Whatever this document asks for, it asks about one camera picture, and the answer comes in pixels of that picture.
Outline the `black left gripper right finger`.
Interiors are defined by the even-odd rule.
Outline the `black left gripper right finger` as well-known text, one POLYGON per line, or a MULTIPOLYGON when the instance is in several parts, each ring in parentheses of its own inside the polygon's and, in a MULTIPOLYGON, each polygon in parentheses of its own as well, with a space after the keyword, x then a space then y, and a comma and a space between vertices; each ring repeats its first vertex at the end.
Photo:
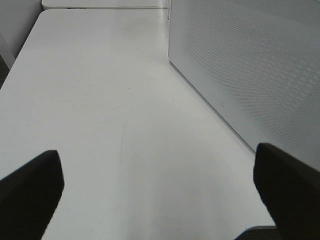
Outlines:
POLYGON ((284 240, 320 238, 319 171, 270 143, 260 143, 253 182, 284 240))

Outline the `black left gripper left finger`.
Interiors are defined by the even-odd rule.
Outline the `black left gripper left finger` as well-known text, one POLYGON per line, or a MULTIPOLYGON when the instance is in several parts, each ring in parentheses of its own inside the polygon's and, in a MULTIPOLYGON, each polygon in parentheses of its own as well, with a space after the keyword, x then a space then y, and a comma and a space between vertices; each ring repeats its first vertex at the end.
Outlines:
POLYGON ((0 238, 40 240, 65 182, 57 150, 47 150, 0 181, 0 238))

